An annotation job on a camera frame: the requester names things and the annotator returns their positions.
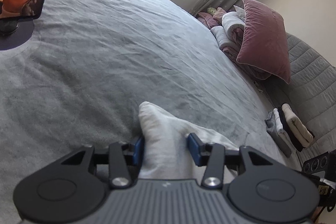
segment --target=folded gray garment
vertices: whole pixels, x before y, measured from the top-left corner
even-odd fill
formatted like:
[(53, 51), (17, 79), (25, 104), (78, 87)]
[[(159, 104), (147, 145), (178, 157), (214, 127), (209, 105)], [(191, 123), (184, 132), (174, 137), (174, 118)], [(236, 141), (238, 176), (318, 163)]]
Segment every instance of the folded gray garment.
[(237, 52), (240, 51), (240, 47), (227, 37), (224, 28), (222, 26), (212, 27), (210, 31), (215, 36), (219, 49), (221, 51), (223, 50), (224, 47), (231, 47)]
[(237, 12), (228, 12), (222, 17), (222, 26), (229, 39), (235, 41), (233, 34), (237, 28), (240, 28), (243, 32), (245, 30), (245, 23), (240, 19)]
[(272, 110), (268, 112), (267, 118), (265, 120), (265, 124), (266, 124), (267, 133), (272, 137), (272, 139), (274, 140), (276, 145), (279, 147), (279, 149), (284, 153), (284, 155), (287, 158), (289, 158), (292, 154), (292, 151), (290, 150), (288, 145), (286, 145), (283, 139), (281, 139), (279, 135), (277, 134), (275, 117), (274, 117), (274, 113)]

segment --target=pink pillow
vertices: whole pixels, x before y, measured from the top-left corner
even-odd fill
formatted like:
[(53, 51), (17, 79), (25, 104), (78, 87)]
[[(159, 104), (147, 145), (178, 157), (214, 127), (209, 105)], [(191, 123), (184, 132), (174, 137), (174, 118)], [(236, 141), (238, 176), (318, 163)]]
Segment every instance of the pink pillow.
[(208, 29), (211, 29), (214, 26), (219, 26), (219, 24), (212, 18), (212, 15), (205, 13), (205, 12), (199, 12), (197, 14), (198, 16), (200, 16), (201, 18), (203, 18), (206, 22), (206, 24), (204, 24), (204, 22), (202, 22)]
[(256, 0), (243, 0), (245, 30), (237, 62), (247, 64), (291, 81), (284, 19)]
[(215, 12), (215, 14), (213, 15), (213, 19), (216, 20), (219, 25), (222, 25), (222, 17), (225, 14), (226, 14), (226, 11), (223, 8), (218, 7), (217, 12)]

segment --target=stack of folded clothes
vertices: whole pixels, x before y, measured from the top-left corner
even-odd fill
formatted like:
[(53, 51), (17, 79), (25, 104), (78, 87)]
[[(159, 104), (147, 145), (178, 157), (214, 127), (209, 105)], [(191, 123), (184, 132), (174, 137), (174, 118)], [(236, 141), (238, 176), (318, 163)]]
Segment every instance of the stack of folded clothes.
[[(314, 135), (308, 131), (288, 104), (275, 108), (273, 114), (276, 123), (276, 133), (287, 145), (291, 153), (296, 150), (301, 152), (313, 142)], [(284, 151), (280, 146), (279, 148), (288, 157), (288, 149)]]
[(219, 49), (235, 63), (241, 70), (254, 80), (265, 80), (271, 74), (257, 67), (240, 64), (237, 56), (240, 52), (245, 23), (241, 20), (237, 12), (228, 12), (222, 17), (222, 26), (211, 28), (212, 34), (216, 37)]

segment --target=phone stand base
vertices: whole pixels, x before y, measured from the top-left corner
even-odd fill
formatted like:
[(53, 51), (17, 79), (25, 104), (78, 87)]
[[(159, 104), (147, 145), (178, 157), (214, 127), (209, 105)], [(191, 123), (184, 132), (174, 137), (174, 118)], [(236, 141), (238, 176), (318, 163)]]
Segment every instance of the phone stand base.
[(34, 31), (34, 22), (17, 20), (0, 22), (0, 51), (9, 50), (27, 42)]

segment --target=phone mount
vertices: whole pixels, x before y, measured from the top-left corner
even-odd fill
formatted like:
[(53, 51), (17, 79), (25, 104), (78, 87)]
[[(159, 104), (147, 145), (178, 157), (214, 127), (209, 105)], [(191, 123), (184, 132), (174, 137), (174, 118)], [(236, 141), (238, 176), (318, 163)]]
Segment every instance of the phone mount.
[[(141, 167), (143, 136), (102, 150), (81, 147), (16, 186), (21, 224), (311, 223), (319, 194), (300, 173), (251, 147), (204, 144), (195, 133), (186, 147), (195, 165), (206, 166), (201, 185), (133, 179), (128, 166)], [(108, 165), (107, 183), (96, 177), (97, 165)], [(223, 184), (225, 165), (238, 172), (230, 184)]]
[(0, 21), (0, 51), (9, 50), (27, 42), (34, 31), (33, 20)]

